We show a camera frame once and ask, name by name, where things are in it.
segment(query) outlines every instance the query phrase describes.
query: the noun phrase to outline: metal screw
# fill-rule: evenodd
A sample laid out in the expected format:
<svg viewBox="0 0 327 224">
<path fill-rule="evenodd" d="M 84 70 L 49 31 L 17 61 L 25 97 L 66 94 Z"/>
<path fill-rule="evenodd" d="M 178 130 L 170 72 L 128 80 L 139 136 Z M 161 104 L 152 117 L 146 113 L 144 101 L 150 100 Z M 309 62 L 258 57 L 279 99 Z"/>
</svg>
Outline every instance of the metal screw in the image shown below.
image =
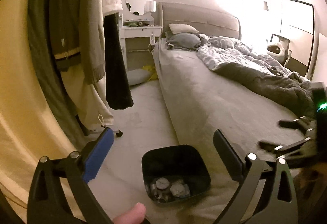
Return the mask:
<svg viewBox="0 0 327 224">
<path fill-rule="evenodd" d="M 48 157 L 47 156 L 43 156 L 40 158 L 40 162 L 44 163 L 48 160 Z"/>
<path fill-rule="evenodd" d="M 257 159 L 257 155 L 254 153 L 250 153 L 249 155 L 247 155 L 249 157 L 250 160 L 256 160 Z"/>
<path fill-rule="evenodd" d="M 71 157 L 72 159 L 76 159 L 76 158 L 78 158 L 79 156 L 80 156 L 80 154 L 79 154 L 78 151 L 74 151 L 74 152 L 70 153 L 70 157 Z"/>
<path fill-rule="evenodd" d="M 279 158 L 278 161 L 279 161 L 279 163 L 281 163 L 281 164 L 285 164 L 285 163 L 286 163 L 286 160 L 284 160 L 283 158 Z"/>
</svg>

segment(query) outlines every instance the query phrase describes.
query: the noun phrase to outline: finger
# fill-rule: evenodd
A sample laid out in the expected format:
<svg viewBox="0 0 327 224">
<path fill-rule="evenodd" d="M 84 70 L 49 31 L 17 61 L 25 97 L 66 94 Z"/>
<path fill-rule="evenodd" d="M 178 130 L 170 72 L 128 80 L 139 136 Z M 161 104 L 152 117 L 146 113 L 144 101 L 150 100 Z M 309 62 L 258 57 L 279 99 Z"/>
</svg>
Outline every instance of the finger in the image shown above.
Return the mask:
<svg viewBox="0 0 327 224">
<path fill-rule="evenodd" d="M 133 208 L 113 219 L 115 224 L 141 224 L 145 218 L 145 205 L 137 203 Z"/>
</svg>

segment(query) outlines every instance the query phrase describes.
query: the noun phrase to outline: lamp shade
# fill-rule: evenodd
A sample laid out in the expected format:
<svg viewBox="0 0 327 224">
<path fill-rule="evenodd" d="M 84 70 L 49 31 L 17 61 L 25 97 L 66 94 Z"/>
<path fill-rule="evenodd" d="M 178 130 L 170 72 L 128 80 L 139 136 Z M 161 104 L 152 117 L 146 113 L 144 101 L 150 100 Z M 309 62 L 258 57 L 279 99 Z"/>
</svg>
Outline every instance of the lamp shade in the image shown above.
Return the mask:
<svg viewBox="0 0 327 224">
<path fill-rule="evenodd" d="M 156 1 L 147 1 L 145 4 L 145 12 L 155 12 L 157 8 L 157 2 Z"/>
</svg>

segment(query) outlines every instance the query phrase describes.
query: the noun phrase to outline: blue gripper pad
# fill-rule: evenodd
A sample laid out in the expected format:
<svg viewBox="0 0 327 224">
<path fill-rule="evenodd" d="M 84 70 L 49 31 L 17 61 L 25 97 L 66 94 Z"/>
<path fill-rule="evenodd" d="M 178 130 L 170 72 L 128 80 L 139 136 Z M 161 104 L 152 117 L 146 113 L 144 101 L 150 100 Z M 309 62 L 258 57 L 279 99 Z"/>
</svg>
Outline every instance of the blue gripper pad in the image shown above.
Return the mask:
<svg viewBox="0 0 327 224">
<path fill-rule="evenodd" d="M 89 142 L 85 146 L 85 151 L 88 151 L 88 148 L 93 147 L 92 150 L 89 150 L 89 154 L 86 155 L 84 160 L 84 174 L 83 180 L 86 183 L 89 183 L 90 180 L 94 179 L 98 174 L 98 171 L 106 158 L 110 148 L 112 147 L 114 141 L 114 132 L 110 128 L 105 128 L 99 138 L 96 141 Z"/>
</svg>

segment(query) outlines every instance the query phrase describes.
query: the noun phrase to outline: gray bed sheet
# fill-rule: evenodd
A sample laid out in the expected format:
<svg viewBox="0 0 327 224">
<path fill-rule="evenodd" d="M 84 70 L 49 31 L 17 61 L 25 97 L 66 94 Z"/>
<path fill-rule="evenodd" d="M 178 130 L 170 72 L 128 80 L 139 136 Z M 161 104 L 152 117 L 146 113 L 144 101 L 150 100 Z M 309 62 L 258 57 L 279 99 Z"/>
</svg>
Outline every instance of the gray bed sheet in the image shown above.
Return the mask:
<svg viewBox="0 0 327 224">
<path fill-rule="evenodd" d="M 256 143 L 264 139 L 291 144 L 302 139 L 295 130 L 277 127 L 278 120 L 293 120 L 296 116 L 241 84 L 209 71 L 196 53 L 168 50 L 165 38 L 157 42 L 153 57 L 179 143 L 199 151 L 212 179 L 210 191 L 188 213 L 194 222 L 212 223 L 237 188 L 213 146 L 214 131 L 221 129 L 247 153 L 273 160 Z"/>
</svg>

